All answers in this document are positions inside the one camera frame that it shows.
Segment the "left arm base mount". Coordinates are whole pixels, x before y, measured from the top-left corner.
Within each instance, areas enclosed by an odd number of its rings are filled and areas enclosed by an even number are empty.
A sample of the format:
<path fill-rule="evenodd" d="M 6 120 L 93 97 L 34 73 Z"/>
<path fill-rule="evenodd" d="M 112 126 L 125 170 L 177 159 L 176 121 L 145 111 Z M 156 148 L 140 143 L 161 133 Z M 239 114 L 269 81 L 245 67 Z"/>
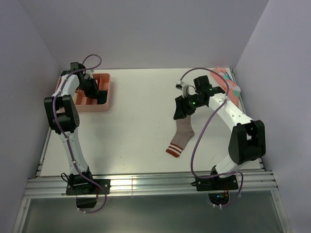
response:
<path fill-rule="evenodd" d="M 106 203 L 107 194 L 110 192 L 110 179 L 93 179 L 91 173 L 82 173 L 93 182 L 85 180 L 80 175 L 69 176 L 61 174 L 61 179 L 67 183 L 66 195 L 76 197 L 76 206 L 78 210 L 86 213 L 94 213 L 95 206 L 98 202 L 99 195 L 105 195 L 104 204 Z"/>

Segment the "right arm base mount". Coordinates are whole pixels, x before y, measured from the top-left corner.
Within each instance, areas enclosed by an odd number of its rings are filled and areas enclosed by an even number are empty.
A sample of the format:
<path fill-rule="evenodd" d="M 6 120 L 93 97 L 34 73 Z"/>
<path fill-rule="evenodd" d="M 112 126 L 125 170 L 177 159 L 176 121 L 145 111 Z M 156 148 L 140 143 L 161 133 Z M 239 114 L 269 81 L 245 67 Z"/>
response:
<path fill-rule="evenodd" d="M 215 205 L 225 205 L 229 203 L 229 191 L 238 190 L 238 182 L 235 175 L 226 178 L 198 179 L 191 183 L 197 191 L 217 191 L 217 193 L 208 194 L 209 200 Z"/>

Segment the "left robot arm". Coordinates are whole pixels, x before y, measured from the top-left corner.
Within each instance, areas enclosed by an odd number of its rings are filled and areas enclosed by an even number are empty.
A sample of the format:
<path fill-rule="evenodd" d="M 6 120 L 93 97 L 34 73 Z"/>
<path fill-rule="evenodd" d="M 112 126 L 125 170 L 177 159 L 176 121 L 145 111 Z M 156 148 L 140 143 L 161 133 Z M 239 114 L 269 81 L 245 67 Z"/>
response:
<path fill-rule="evenodd" d="M 99 89 L 89 69 L 75 62 L 70 64 L 70 70 L 61 73 L 61 83 L 51 97 L 44 99 L 44 107 L 49 126 L 61 139 L 69 161 L 68 185 L 89 194 L 94 190 L 95 182 L 78 138 L 80 118 L 73 101 L 76 89 L 82 90 L 86 97 L 98 104 L 106 103 L 107 91 Z"/>

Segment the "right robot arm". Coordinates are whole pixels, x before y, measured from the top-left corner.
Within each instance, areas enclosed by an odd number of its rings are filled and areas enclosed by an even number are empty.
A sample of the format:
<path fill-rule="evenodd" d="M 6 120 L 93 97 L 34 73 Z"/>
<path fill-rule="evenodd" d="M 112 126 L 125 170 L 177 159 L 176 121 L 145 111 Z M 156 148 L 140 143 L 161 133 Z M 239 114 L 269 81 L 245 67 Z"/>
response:
<path fill-rule="evenodd" d="M 221 189 L 227 178 L 235 176 L 240 168 L 266 153 L 265 126 L 261 120 L 253 120 L 245 115 L 227 96 L 220 86 L 213 87 L 207 76 L 194 79 L 195 94 L 188 93 L 188 84 L 179 81 L 176 88 L 182 95 L 175 98 L 176 110 L 173 116 L 178 129 L 191 129 L 190 116 L 199 107 L 213 110 L 211 116 L 218 115 L 231 131 L 228 155 L 212 168 L 210 175 L 195 177 L 207 180 L 215 189 Z"/>

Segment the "taupe sock red striped cuff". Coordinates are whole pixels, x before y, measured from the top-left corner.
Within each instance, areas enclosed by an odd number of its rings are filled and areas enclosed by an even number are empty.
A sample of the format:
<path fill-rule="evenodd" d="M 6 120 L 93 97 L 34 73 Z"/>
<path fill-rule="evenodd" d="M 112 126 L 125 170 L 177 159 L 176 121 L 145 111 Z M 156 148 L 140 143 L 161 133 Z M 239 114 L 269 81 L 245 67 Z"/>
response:
<path fill-rule="evenodd" d="M 187 116 L 184 119 L 178 119 L 176 122 L 176 132 L 173 136 L 166 152 L 175 158 L 178 158 L 185 149 L 189 140 L 194 136 L 191 126 L 191 118 Z"/>

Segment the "dark green patterned sock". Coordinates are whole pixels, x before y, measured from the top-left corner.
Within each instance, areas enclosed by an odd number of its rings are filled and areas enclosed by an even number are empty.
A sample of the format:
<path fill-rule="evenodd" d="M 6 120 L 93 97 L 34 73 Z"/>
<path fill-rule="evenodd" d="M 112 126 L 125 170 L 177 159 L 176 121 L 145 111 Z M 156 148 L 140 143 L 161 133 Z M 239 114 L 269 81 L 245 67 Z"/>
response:
<path fill-rule="evenodd" d="M 98 96 L 97 96 L 97 104 L 105 104 L 107 102 L 107 90 L 99 90 L 98 91 Z"/>

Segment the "pink patterned sock pair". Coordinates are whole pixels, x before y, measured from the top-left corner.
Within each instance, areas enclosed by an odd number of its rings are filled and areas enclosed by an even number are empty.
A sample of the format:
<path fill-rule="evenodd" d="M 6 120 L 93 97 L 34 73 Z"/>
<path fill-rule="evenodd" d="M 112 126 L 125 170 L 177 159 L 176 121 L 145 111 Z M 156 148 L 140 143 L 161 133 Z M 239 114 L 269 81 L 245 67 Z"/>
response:
<path fill-rule="evenodd" d="M 220 76 L 222 76 L 226 80 L 226 82 L 228 83 L 228 86 L 229 86 L 228 97 L 238 107 L 239 106 L 239 97 L 241 94 L 240 87 L 235 84 L 235 82 L 233 81 L 233 78 L 230 76 L 230 74 L 226 68 L 217 67 L 217 68 L 213 69 L 213 71 L 218 73 Z M 215 81 L 223 88 L 223 90 L 227 91 L 227 87 L 226 87 L 226 84 L 224 83 L 224 81 L 215 73 L 210 72 L 210 74 L 215 79 Z"/>

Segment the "aluminium rail frame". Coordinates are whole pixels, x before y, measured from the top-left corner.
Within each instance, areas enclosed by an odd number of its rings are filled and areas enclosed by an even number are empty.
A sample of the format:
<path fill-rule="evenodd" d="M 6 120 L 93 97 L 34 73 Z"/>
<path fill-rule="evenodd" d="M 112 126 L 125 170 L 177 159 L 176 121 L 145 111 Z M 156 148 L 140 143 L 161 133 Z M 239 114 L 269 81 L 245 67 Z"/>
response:
<path fill-rule="evenodd" d="M 179 158 L 165 152 L 174 131 L 175 89 L 183 69 L 111 69 L 111 107 L 82 113 L 79 138 L 95 178 L 110 179 L 105 207 L 76 209 L 60 173 L 68 171 L 58 136 L 48 132 L 37 174 L 27 181 L 16 233 L 290 233 L 272 172 L 261 160 L 242 172 L 239 198 L 223 209 L 191 185 L 191 140 Z"/>

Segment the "pink divided organizer tray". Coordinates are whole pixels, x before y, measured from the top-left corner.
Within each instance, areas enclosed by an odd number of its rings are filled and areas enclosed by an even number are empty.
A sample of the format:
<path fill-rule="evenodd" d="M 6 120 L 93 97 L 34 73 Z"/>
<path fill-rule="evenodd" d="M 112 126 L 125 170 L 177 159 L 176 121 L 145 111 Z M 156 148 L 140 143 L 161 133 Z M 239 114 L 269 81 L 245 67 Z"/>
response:
<path fill-rule="evenodd" d="M 110 75 L 90 71 L 63 73 L 55 93 L 44 99 L 47 112 L 105 112 L 110 108 Z"/>

